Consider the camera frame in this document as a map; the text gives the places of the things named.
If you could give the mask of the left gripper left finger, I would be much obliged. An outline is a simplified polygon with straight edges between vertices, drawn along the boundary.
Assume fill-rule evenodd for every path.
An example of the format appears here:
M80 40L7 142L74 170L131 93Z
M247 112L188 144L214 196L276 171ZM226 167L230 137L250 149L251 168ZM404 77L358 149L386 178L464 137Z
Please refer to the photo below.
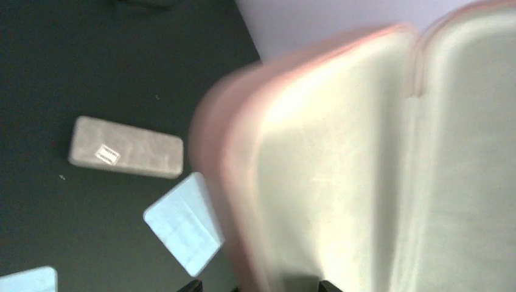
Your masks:
M200 280L192 280L177 292L203 292L203 283Z

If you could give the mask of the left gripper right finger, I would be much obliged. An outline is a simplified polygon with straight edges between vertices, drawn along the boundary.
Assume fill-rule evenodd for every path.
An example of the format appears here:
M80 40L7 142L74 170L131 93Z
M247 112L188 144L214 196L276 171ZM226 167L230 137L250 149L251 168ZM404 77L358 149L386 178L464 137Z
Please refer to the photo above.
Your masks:
M318 292L343 292L334 284L327 280L322 280L318 284Z

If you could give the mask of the pink glasses case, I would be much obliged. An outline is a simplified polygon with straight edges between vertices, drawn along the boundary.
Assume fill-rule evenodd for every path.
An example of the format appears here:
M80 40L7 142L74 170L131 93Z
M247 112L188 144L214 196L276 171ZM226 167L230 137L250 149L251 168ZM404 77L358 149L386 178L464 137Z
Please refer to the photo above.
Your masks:
M514 291L515 2L237 71L189 156L240 291Z

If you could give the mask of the light blue cloth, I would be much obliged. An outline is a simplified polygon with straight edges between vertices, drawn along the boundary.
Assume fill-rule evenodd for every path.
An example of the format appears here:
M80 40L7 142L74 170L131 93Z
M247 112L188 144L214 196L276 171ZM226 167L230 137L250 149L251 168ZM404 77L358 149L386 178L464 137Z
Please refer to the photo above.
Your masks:
M191 277L205 269L225 241L198 172L146 208L143 219Z
M57 292L58 274L51 266L41 266L1 276L1 292Z

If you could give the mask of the grey glasses case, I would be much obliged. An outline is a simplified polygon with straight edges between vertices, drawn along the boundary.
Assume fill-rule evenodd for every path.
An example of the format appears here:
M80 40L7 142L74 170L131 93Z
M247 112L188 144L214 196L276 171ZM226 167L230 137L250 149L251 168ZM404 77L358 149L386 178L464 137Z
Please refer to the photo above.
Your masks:
M184 144L171 134L80 116L68 161L78 167L173 179L183 172Z

